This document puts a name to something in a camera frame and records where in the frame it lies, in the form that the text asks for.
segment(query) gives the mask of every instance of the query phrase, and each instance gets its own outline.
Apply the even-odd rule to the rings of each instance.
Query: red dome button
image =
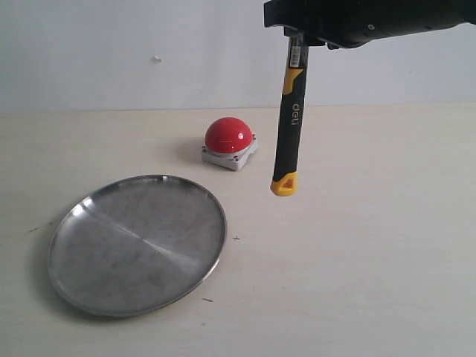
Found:
[[[243,120],[233,117],[221,118],[208,128],[205,145],[221,154],[239,152],[250,146],[253,133]]]

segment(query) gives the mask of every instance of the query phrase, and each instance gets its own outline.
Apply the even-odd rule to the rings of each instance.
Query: white wall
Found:
[[[474,101],[475,43],[463,25],[314,48],[307,103]],[[258,0],[1,0],[0,112],[277,106],[286,46]]]

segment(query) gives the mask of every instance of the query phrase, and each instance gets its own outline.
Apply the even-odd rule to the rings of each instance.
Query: deli logo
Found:
[[[299,124],[299,111],[300,107],[299,104],[293,104],[292,106],[292,119],[291,119],[291,125],[298,125]]]

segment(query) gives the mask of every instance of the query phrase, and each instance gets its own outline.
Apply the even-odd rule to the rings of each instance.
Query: wooden table surface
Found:
[[[234,115],[239,172],[201,162]],[[0,356],[476,356],[476,104],[307,108],[299,188],[269,190],[277,109],[0,116]],[[228,218],[219,266],[139,318],[88,318],[52,291],[48,242],[93,190],[170,174]]]

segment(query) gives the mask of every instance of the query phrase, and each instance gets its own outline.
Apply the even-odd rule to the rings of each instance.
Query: metal plate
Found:
[[[191,292],[218,263],[222,206],[203,187],[175,176],[110,184],[78,203],[51,241],[55,289],[95,315],[160,309]]]

